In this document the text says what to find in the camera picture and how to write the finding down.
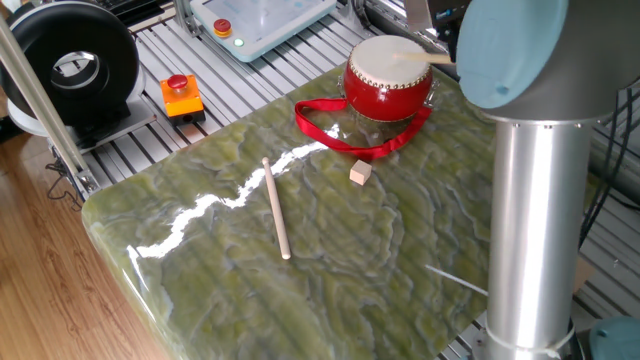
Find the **marble surface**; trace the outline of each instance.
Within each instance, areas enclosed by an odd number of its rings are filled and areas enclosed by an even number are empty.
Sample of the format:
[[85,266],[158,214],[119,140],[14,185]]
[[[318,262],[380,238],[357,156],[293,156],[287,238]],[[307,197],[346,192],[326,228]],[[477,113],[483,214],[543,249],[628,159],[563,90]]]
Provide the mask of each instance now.
[[[139,316],[177,359],[432,360],[486,298],[494,125],[441,82],[404,148],[372,163],[297,128],[293,104],[335,97],[337,68],[93,195],[85,227]],[[310,113],[352,145],[398,129]],[[282,260],[261,159],[271,159],[293,258]]]

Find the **drum strap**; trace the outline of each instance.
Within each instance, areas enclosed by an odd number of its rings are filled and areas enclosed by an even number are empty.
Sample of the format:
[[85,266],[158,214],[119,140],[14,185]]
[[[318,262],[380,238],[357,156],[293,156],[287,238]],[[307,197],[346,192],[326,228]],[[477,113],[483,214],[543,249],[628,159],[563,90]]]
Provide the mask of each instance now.
[[400,135],[382,145],[362,148],[351,146],[341,140],[334,139],[324,131],[320,130],[320,128],[302,115],[302,110],[307,107],[315,110],[338,111],[347,107],[346,99],[315,99],[300,101],[295,106],[296,123],[300,130],[308,137],[321,142],[332,150],[354,154],[363,161],[375,160],[404,146],[404,144],[408,143],[409,140],[411,140],[418,131],[420,131],[424,122],[427,120],[429,115],[431,115],[430,108],[422,107],[413,117],[409,126],[407,126],[405,131]]

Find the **drum stick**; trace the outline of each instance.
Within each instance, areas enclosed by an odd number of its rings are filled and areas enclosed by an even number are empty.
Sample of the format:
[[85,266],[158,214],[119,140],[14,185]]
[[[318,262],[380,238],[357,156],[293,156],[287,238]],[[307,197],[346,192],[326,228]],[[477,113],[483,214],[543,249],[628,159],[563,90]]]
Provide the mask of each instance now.
[[280,253],[282,258],[288,260],[291,258],[291,250],[289,249],[289,240],[287,239],[287,230],[284,227],[284,219],[282,218],[282,209],[280,209],[280,200],[278,200],[278,190],[276,182],[273,180],[269,159],[262,159],[264,165],[264,178],[267,181],[267,190],[269,191],[269,200],[271,201],[271,211],[273,212],[273,220],[276,223],[276,232],[278,233],[278,242],[280,243]]
[[429,53],[395,53],[393,57],[409,61],[424,61],[431,64],[452,64],[449,55]]

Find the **metal pole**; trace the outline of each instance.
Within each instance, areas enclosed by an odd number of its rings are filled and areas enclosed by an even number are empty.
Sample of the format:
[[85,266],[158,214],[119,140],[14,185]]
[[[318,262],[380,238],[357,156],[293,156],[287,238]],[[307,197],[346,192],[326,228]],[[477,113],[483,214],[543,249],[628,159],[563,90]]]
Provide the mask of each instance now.
[[51,142],[71,175],[86,188],[88,193],[97,189],[97,183],[89,171],[87,163],[64,127],[60,115],[47,96],[38,77],[4,19],[0,19],[0,60],[20,89],[22,96],[47,131]]
[[497,125],[486,359],[547,360],[567,335],[591,133]]
[[173,7],[176,9],[176,21],[192,37],[201,34],[200,27],[193,16],[191,3],[189,0],[173,0]]

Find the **white wire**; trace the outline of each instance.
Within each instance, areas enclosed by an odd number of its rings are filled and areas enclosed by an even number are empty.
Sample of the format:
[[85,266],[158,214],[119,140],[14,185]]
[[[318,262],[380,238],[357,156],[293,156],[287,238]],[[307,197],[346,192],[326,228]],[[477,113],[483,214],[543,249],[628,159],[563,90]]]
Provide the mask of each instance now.
[[489,329],[489,324],[488,323],[487,323],[487,327],[485,328],[485,330],[487,330],[487,335],[489,335],[490,338],[492,338],[495,342],[500,344],[502,347],[505,347],[505,348],[511,349],[511,350],[516,350],[516,351],[524,351],[524,352],[528,352],[528,353],[531,353],[531,354],[546,354],[547,356],[549,356],[550,358],[553,358],[553,359],[561,359],[560,353],[558,351],[560,350],[560,348],[562,346],[564,346],[564,344],[566,344],[569,340],[571,340],[571,337],[576,332],[576,328],[574,326],[574,327],[571,328],[571,331],[569,331],[567,336],[565,336],[564,338],[562,338],[562,340],[558,341],[557,343],[555,343],[555,344],[553,344],[553,345],[551,345],[549,347],[546,347],[546,348],[526,348],[526,347],[510,344],[510,343],[500,339],[497,335],[495,335],[495,334],[493,334],[491,332],[491,330]]
[[455,276],[453,276],[451,274],[448,274],[448,273],[446,273],[446,272],[444,272],[444,271],[442,271],[440,269],[436,269],[433,266],[425,265],[425,267],[427,269],[435,272],[436,274],[440,274],[440,275],[446,277],[447,279],[451,279],[451,280],[457,282],[458,284],[464,285],[464,286],[468,287],[469,289],[474,290],[474,291],[476,291],[476,292],[478,292],[478,293],[480,293],[480,294],[482,294],[484,296],[487,296],[487,297],[489,296],[489,292],[487,290],[481,289],[481,288],[473,285],[470,282],[467,282],[467,281],[464,281],[464,280],[462,280],[460,278],[457,278],[457,277],[455,277]]

